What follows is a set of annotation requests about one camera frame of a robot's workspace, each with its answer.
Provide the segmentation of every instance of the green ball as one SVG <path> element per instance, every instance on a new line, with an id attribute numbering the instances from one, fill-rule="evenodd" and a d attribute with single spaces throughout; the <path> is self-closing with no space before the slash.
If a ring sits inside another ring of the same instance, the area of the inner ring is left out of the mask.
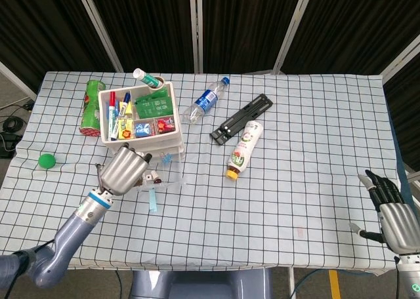
<path id="1" fill-rule="evenodd" d="M 55 166 L 55 157 L 50 153 L 44 153 L 38 159 L 38 164 L 46 169 L 53 168 Z"/>

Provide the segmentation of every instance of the storage box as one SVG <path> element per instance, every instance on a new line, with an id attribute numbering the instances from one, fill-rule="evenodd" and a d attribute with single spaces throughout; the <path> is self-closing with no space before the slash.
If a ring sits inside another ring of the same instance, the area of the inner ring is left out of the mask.
<path id="1" fill-rule="evenodd" d="M 128 142 L 130 144 L 130 147 L 134 148 L 137 152 L 151 153 L 153 157 L 159 157 L 162 152 L 170 153 L 173 155 L 180 154 L 182 156 L 184 154 L 184 142 L 182 141 L 181 125 L 178 115 L 177 104 L 175 103 L 173 85 L 171 82 L 165 82 L 165 87 L 167 89 L 168 96 L 171 97 L 173 105 L 173 118 L 175 122 L 175 130 L 173 132 L 168 132 L 165 134 L 158 134 L 158 132 L 156 132 L 156 135 L 154 136 L 133 138 L 130 140 L 108 140 L 107 113 L 108 104 L 110 101 L 110 92 L 115 92 L 116 100 L 123 100 L 125 93 L 130 92 L 131 103 L 133 104 L 138 97 L 150 94 L 149 86 L 144 85 L 125 87 L 99 92 L 100 137 L 102 143 L 104 143 L 104 145 L 108 146 L 114 152 L 116 152 L 122 144 Z M 133 106 L 133 120 L 133 126 L 135 127 L 136 123 L 143 123 L 147 119 L 140 119 L 136 112 L 136 109 Z"/>

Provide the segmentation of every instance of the grid tablecloth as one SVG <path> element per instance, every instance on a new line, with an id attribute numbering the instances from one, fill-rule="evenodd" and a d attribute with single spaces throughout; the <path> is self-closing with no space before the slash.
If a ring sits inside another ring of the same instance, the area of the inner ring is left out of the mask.
<path id="1" fill-rule="evenodd" d="M 221 75 L 161 74 L 180 112 Z M 115 199 L 76 252 L 73 268 L 238 269 L 310 266 L 382 269 L 393 253 L 352 235 L 349 221 L 379 231 L 357 174 L 396 179 L 396 155 L 380 76 L 228 75 L 230 87 L 202 125 L 183 126 L 182 189 Z M 90 189 L 95 163 L 111 153 L 79 133 L 86 82 L 107 89 L 139 85 L 124 73 L 49 72 L 0 192 L 3 254 L 52 239 Z M 239 135 L 218 146 L 209 133 L 265 93 L 274 105 L 248 168 L 224 177 Z M 56 166 L 37 165 L 53 153 Z"/>

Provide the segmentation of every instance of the robotic arm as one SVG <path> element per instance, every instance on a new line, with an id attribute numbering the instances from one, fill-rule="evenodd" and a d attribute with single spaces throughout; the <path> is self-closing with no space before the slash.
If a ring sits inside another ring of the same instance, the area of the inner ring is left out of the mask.
<path id="1" fill-rule="evenodd" d="M 420 298 L 420 225 L 413 210 L 404 203 L 396 185 L 371 171 L 367 176 L 359 175 L 360 181 L 369 191 L 381 223 L 381 233 L 362 230 L 350 223 L 350 228 L 361 237 L 379 243 L 399 254 L 397 269 L 411 299 Z"/>
<path id="2" fill-rule="evenodd" d="M 151 158 L 149 153 L 138 155 L 128 144 L 121 146 L 105 167 L 98 167 L 99 188 L 89 192 L 58 230 L 54 238 L 55 252 L 41 245 L 0 256 L 0 289 L 10 287 L 23 273 L 28 273 L 41 288 L 57 284 L 76 250 L 112 206 L 113 196 L 126 194 L 141 179 Z"/>

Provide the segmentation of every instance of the marker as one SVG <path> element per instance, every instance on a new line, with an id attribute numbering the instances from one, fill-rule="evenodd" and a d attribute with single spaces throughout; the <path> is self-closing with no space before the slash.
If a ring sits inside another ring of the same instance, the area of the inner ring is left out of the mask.
<path id="1" fill-rule="evenodd" d="M 111 132 L 116 123 L 116 93 L 110 92 L 110 106 L 108 107 L 108 140 L 111 140 Z"/>
<path id="2" fill-rule="evenodd" d="M 127 109 L 127 106 L 130 101 L 130 93 L 126 92 L 124 96 L 124 101 L 122 103 L 121 109 L 119 110 L 118 119 L 114 124 L 114 128 L 111 132 L 111 140 L 117 140 L 118 137 L 118 121 L 125 115 L 125 110 Z"/>
<path id="3" fill-rule="evenodd" d="M 136 68 L 134 70 L 133 77 L 140 79 L 143 83 L 145 83 L 146 85 L 152 88 L 159 88 L 160 86 L 163 86 L 163 83 L 159 79 L 156 79 L 150 74 L 147 74 L 145 71 L 141 70 L 140 68 Z"/>

